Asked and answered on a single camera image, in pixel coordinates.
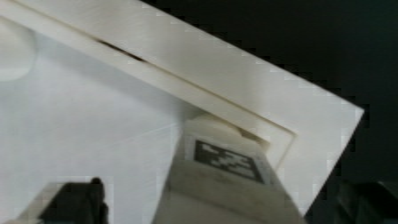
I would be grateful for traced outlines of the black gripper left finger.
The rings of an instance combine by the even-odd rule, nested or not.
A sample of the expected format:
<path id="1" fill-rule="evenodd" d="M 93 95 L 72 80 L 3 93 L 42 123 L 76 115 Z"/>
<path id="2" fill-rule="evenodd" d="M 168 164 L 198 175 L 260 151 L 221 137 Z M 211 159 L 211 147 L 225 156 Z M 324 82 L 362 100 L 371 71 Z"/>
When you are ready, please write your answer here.
<path id="1" fill-rule="evenodd" d="M 38 215 L 42 224 L 108 224 L 104 185 L 97 177 L 67 182 Z"/>

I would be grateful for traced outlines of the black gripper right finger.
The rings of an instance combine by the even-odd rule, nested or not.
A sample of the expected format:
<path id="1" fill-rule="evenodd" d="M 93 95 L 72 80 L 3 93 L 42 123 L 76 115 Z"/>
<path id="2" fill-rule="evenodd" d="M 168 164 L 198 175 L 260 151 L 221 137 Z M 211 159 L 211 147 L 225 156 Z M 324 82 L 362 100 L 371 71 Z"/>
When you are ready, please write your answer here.
<path id="1" fill-rule="evenodd" d="M 398 182 L 342 182 L 333 224 L 398 224 Z"/>

